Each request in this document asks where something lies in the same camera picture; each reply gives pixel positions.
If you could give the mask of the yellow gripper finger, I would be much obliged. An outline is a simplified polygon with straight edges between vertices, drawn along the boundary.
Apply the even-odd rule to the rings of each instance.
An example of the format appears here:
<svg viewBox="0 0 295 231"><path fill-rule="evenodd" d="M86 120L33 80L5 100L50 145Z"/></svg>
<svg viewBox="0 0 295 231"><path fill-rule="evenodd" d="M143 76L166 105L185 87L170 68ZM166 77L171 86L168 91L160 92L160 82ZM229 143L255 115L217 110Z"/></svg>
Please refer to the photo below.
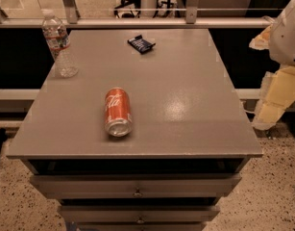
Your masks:
<svg viewBox="0 0 295 231"><path fill-rule="evenodd" d="M260 34L250 41L249 47L256 50L268 50L271 29L272 26L266 27Z"/></svg>
<svg viewBox="0 0 295 231"><path fill-rule="evenodd" d="M262 78L253 127L268 130L276 125L295 101L295 66L282 65L275 73Z"/></svg>

